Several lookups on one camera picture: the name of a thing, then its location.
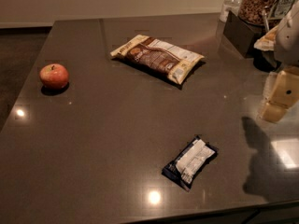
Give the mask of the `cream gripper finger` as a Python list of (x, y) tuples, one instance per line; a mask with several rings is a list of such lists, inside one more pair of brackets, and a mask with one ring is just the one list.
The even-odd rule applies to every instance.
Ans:
[(260, 111), (260, 118), (268, 122), (278, 122), (287, 113), (287, 109), (270, 103), (265, 103)]
[(270, 92), (272, 104), (290, 108), (299, 100), (299, 67), (289, 66), (278, 73)]

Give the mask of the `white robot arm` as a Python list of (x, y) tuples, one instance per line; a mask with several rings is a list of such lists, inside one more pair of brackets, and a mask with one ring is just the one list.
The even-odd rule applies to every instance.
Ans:
[(269, 122), (280, 121), (299, 101), (299, 2), (278, 25), (274, 58), (281, 62), (281, 69), (266, 79), (259, 113)]

